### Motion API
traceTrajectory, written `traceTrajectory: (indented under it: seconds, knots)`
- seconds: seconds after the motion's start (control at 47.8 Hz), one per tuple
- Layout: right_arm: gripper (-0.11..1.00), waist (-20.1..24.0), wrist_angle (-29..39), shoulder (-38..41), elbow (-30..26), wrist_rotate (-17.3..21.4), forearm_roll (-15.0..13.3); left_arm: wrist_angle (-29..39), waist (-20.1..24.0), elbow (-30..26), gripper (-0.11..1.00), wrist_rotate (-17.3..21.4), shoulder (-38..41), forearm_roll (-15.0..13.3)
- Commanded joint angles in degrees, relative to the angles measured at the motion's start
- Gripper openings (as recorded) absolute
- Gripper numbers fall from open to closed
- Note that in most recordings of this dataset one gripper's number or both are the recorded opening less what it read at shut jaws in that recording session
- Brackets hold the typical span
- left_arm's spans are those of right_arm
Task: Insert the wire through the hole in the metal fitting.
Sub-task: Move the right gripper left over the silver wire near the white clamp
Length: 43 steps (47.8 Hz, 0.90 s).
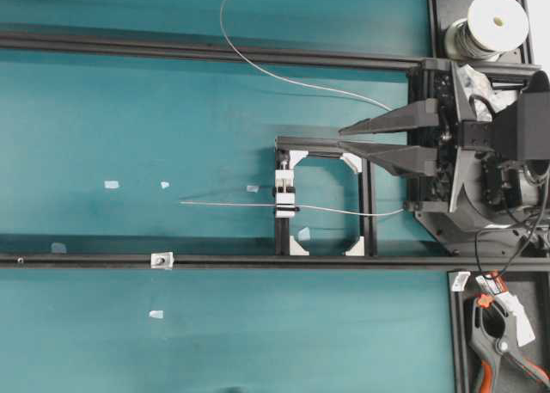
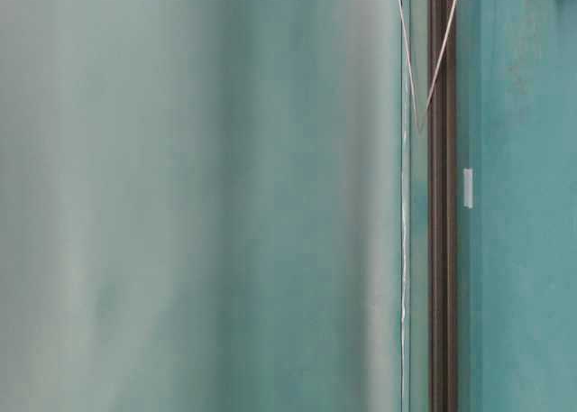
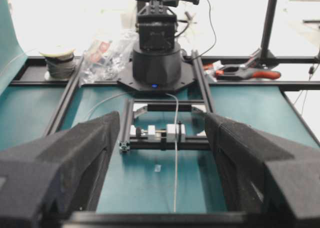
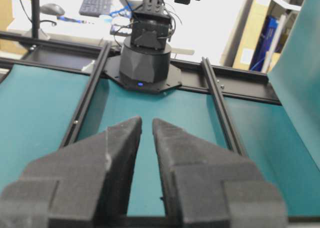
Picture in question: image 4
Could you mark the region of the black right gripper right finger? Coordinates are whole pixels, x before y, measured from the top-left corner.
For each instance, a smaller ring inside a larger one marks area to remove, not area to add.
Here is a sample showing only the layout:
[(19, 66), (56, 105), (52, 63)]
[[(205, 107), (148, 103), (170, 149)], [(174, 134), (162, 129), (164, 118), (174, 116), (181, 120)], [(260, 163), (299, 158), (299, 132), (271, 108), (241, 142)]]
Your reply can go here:
[(184, 228), (285, 228), (278, 189), (256, 164), (156, 118), (152, 132), (166, 214)]

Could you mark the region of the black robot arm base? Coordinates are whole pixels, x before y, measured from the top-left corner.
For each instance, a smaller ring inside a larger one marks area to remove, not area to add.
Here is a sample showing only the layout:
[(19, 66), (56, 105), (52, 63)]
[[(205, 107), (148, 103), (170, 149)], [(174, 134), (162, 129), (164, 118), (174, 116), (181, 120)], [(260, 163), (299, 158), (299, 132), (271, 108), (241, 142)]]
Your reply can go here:
[[(175, 0), (189, 4), (191, 0)], [(177, 76), (168, 75), (171, 46), (167, 43), (175, 33), (175, 19), (166, 9), (164, 0), (143, 0), (132, 11), (121, 53), (107, 59), (105, 74), (128, 90), (160, 93), (176, 88)]]

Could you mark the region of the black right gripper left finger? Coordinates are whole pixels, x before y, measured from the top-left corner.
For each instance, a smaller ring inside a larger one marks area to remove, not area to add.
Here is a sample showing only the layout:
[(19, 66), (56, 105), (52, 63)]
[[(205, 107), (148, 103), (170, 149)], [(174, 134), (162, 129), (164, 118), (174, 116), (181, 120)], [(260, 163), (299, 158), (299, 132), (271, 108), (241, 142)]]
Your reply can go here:
[(141, 117), (31, 161), (0, 196), (3, 228), (93, 228), (128, 212)]

